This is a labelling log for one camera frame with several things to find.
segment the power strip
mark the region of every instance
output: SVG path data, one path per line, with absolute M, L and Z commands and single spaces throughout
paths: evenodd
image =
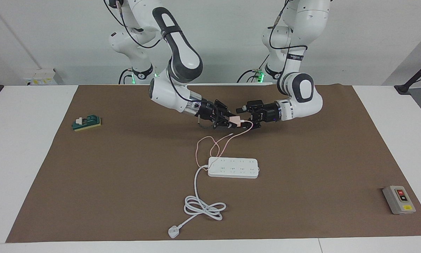
M 213 177 L 257 178 L 259 166 L 252 158 L 210 157 L 207 174 Z

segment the black clamp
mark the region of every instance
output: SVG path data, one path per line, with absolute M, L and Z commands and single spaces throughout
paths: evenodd
M 274 70 L 271 70 L 271 69 L 268 67 L 268 64 L 266 64 L 266 65 L 265 65 L 265 72 L 266 72 L 268 75 L 272 76 L 274 80 L 278 80 L 278 79 L 281 77 L 281 75 L 282 75 L 282 72 L 276 72 L 276 71 L 274 71 Z
M 167 35 L 169 35 L 172 32 L 182 32 L 182 29 L 178 25 L 165 27 L 164 29 L 162 29 L 160 34 L 162 35 L 163 38 L 165 38 Z
M 143 72 L 138 72 L 132 69 L 132 72 L 137 76 L 140 80 L 145 80 L 152 72 L 153 72 L 153 64 L 151 64 L 151 67 L 148 70 L 145 70 Z
M 228 110 L 228 107 L 222 102 L 218 101 L 218 99 L 215 100 L 213 105 L 211 105 L 211 103 L 209 103 L 207 100 L 203 99 L 201 106 L 199 107 L 199 111 L 195 115 L 195 117 L 198 117 L 198 123 L 201 119 L 212 121 L 214 123 L 214 129 L 221 126 L 225 128 L 237 128 L 236 124 L 229 122 L 229 117 L 233 116 L 235 116 L 235 114 L 231 113 L 231 111 Z
M 262 100 L 248 101 L 242 108 L 237 108 L 237 113 L 249 112 L 252 129 L 260 128 L 261 122 L 277 122 L 281 120 L 279 106 L 276 102 L 264 104 Z

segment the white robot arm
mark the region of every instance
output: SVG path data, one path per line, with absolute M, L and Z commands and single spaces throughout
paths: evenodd
M 203 62 L 187 41 L 181 27 L 169 10 L 159 0 L 107 0 L 108 5 L 118 8 L 123 24 L 129 32 L 110 36 L 112 48 L 130 58 L 138 83 L 149 83 L 149 96 L 154 102 L 178 112 L 185 112 L 204 120 L 211 120 L 214 128 L 230 125 L 231 114 L 219 102 L 209 102 L 201 95 L 188 90 L 187 83 L 201 75 Z M 156 33 L 170 46 L 172 57 L 167 68 L 153 78 L 153 66 L 142 44 L 154 39 Z
M 273 27 L 262 35 L 262 42 L 270 51 L 265 72 L 276 82 L 280 93 L 288 96 L 271 104 L 261 100 L 249 101 L 238 113 L 250 112 L 251 120 L 260 122 L 291 120 L 313 115 L 323 107 L 323 99 L 316 91 L 313 79 L 299 72 L 307 46 L 319 37 L 327 23 L 331 0 L 286 0 Z M 277 26 L 280 17 L 287 26 Z

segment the white table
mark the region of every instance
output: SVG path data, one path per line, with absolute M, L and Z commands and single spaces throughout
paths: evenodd
M 0 252 L 421 253 L 421 236 L 5 244 L 76 89 L 7 86 L 0 94 Z M 391 86 L 355 91 L 421 203 L 421 109 Z

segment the gray control box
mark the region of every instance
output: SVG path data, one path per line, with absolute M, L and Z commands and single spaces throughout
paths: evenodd
M 412 201 L 403 186 L 388 186 L 382 189 L 388 205 L 394 214 L 408 214 L 416 212 Z

